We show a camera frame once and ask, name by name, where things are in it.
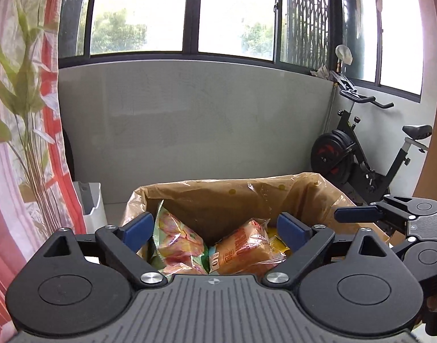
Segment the exercise bike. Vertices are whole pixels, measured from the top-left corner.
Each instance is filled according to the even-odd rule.
[[[393,103],[380,104],[374,96],[366,97],[357,92],[355,86],[342,74],[332,73],[340,87],[339,93],[353,102],[349,111],[338,112],[340,121],[331,133],[320,135],[315,141],[311,151],[312,171],[322,174],[329,182],[343,191],[355,204],[363,205],[381,201],[384,195],[389,194],[389,185],[401,165],[409,165],[407,153],[411,145],[418,147],[425,153],[428,147],[418,140],[428,138],[433,133],[430,125],[403,126],[403,131],[408,135],[404,145],[396,155],[386,175],[379,174],[371,169],[363,149],[355,135],[355,127],[360,118],[354,117],[354,124],[350,125],[349,119],[355,103],[372,103],[373,105],[388,109],[394,107]]]

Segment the snack package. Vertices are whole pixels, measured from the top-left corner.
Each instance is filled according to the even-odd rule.
[[[178,267],[175,273],[182,273],[179,272],[182,267],[178,266],[182,263],[200,274],[207,274],[208,248],[204,246],[203,239],[167,211],[163,202],[158,207],[153,234],[156,252],[163,266]]]
[[[184,263],[177,263],[173,266],[166,266],[160,270],[160,273],[164,274],[168,280],[171,279],[171,276],[174,274],[182,274],[182,275],[202,275],[204,274],[197,268],[192,268]]]
[[[285,255],[270,245],[265,229],[255,219],[209,249],[211,273],[219,275],[262,277],[284,260]]]
[[[292,254],[292,251],[290,248],[285,245],[285,242],[281,240],[279,235],[277,234],[277,229],[274,227],[269,227],[267,229],[268,237],[269,237],[269,243],[270,245],[280,252],[284,253],[286,256],[290,256]]]

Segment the ribbed black plate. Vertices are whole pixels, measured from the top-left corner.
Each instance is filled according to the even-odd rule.
[[[418,217],[407,224],[409,236],[416,236],[420,240],[437,241],[437,213]]]
[[[54,339],[20,333],[12,343]],[[140,291],[106,328],[64,343],[356,343],[315,325],[289,292],[257,284],[253,276],[175,276],[164,288]],[[373,343],[416,343],[407,332]]]

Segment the window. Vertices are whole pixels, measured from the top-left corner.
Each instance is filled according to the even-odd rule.
[[[309,74],[420,101],[418,0],[62,0],[59,66],[135,59],[230,61]]]
[[[90,54],[181,51],[185,0],[95,0]]]
[[[85,16],[88,0],[62,0],[58,31],[58,57],[84,54]]]
[[[200,52],[272,60],[275,0],[201,0]]]
[[[352,79],[419,95],[423,35],[418,0],[382,0],[382,4],[379,13],[376,0],[362,0],[361,34],[357,38],[360,20],[356,0],[343,0],[343,42],[353,55],[352,65],[344,66],[343,71]]]
[[[418,0],[384,0],[380,83],[420,94],[423,34]]]
[[[377,66],[377,9],[376,0],[362,0],[362,19],[359,23],[356,0],[343,1],[343,42],[352,52],[351,66],[343,66],[347,77],[374,82]]]
[[[282,0],[281,61],[328,65],[328,0]]]

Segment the bike handlebar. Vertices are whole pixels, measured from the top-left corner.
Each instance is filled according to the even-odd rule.
[[[339,94],[341,94],[343,97],[350,99],[352,102],[355,103],[370,103],[370,102],[375,102],[376,101],[376,97],[375,96],[370,96],[370,97],[363,97],[363,98],[359,98],[356,97],[350,93],[348,93],[347,91],[343,91],[341,90],[339,92]]]
[[[382,109],[389,109],[391,107],[394,107],[394,103],[393,102],[388,103],[388,104],[380,104],[379,102],[375,101],[375,102],[372,102],[372,104],[374,104],[377,107],[382,108]]]
[[[376,97],[374,97],[374,96],[365,97],[364,95],[361,95],[358,93],[351,93],[351,92],[343,91],[343,90],[341,90],[339,92],[339,94],[341,94],[343,97],[345,97],[347,99],[350,99],[352,102],[355,102],[355,103],[360,103],[360,104],[372,103],[372,104],[374,104],[377,107],[382,108],[382,109],[388,109],[388,108],[394,107],[393,102],[388,103],[388,104],[381,104],[381,103],[376,101]]]

